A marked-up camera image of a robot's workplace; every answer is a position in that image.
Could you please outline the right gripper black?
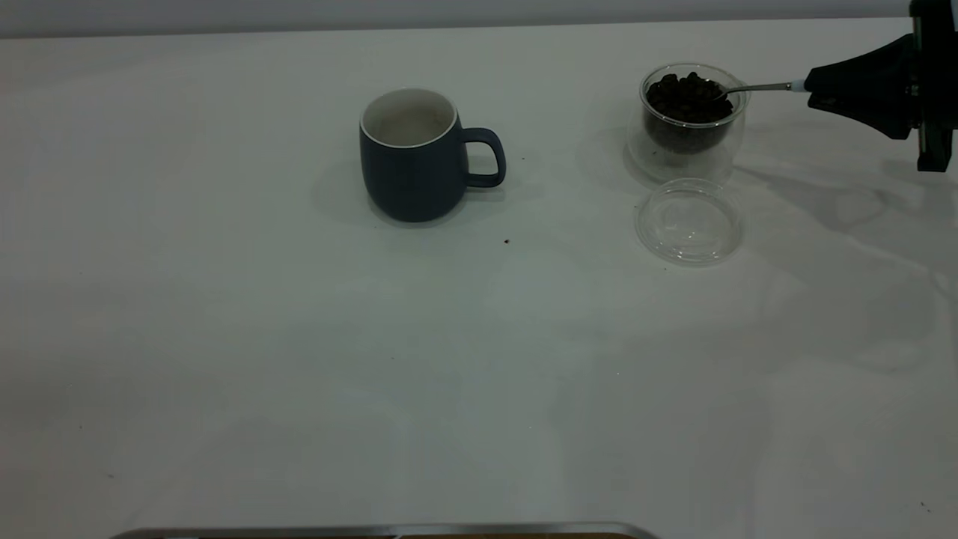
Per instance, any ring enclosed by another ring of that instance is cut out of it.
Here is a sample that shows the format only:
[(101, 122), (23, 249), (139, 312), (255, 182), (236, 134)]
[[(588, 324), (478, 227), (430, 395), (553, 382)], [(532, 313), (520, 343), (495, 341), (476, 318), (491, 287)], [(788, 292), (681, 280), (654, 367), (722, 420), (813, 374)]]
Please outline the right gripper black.
[[(893, 140), (906, 140), (919, 123), (917, 169), (944, 173), (957, 127), (956, 2), (911, 1), (908, 13), (913, 34), (812, 69), (805, 77), (808, 107), (862, 123)], [(907, 91), (914, 49), (916, 94)]]

